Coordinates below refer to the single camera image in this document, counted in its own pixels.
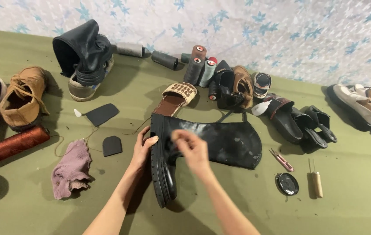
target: wooden handle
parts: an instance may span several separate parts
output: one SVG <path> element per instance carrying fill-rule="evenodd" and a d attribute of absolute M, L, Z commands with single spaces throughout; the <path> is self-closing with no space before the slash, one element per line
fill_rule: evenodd
<path fill-rule="evenodd" d="M 322 191 L 322 183 L 320 181 L 320 175 L 317 171 L 312 173 L 313 182 L 314 182 L 314 190 L 316 191 L 316 196 L 318 198 L 323 198 L 323 191 Z"/>

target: human hand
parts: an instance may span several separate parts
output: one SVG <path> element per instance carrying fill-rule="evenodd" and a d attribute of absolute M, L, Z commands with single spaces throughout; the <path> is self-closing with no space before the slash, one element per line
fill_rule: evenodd
<path fill-rule="evenodd" d="M 211 172 L 206 141 L 190 131 L 180 129 L 172 132 L 171 139 L 184 155 L 190 170 L 200 179 Z"/>
<path fill-rule="evenodd" d="M 143 128 L 137 135 L 136 144 L 133 149 L 133 157 L 130 162 L 130 167 L 136 170 L 143 170 L 146 160 L 151 152 L 151 147 L 158 141 L 158 136 L 144 137 L 146 133 L 151 129 L 150 126 Z"/>

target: forearm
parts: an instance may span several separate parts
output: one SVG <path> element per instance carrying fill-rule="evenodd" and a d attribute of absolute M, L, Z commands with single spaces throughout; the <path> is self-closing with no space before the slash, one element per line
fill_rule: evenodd
<path fill-rule="evenodd" d="M 227 195 L 211 170 L 209 170 L 201 180 L 203 184 L 205 184 L 225 234 L 259 235 L 256 228 L 237 208 L 229 195 Z"/>
<path fill-rule="evenodd" d="M 138 168 L 132 166 L 127 168 L 110 199 L 83 235 L 119 234 L 131 196 L 140 177 L 141 171 Z"/>

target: wall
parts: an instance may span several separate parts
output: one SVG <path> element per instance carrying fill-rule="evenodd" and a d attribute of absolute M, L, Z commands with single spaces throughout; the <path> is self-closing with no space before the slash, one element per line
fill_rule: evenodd
<path fill-rule="evenodd" d="M 371 85 L 371 0 L 0 0 L 0 30 L 57 36 L 95 19 L 112 43 L 210 56 L 298 81 Z"/>

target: brown suede shoe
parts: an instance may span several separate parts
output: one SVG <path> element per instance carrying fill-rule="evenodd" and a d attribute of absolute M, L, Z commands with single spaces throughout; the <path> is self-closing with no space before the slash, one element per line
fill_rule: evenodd
<path fill-rule="evenodd" d="M 245 100 L 240 105 L 241 108 L 247 109 L 253 104 L 253 81 L 251 75 L 242 65 L 233 68 L 235 73 L 235 81 L 233 83 L 233 91 L 241 92 Z"/>
<path fill-rule="evenodd" d="M 42 113 L 48 115 L 42 101 L 47 78 L 41 67 L 28 67 L 14 75 L 4 99 L 0 113 L 13 131 L 21 132 L 37 126 Z"/>

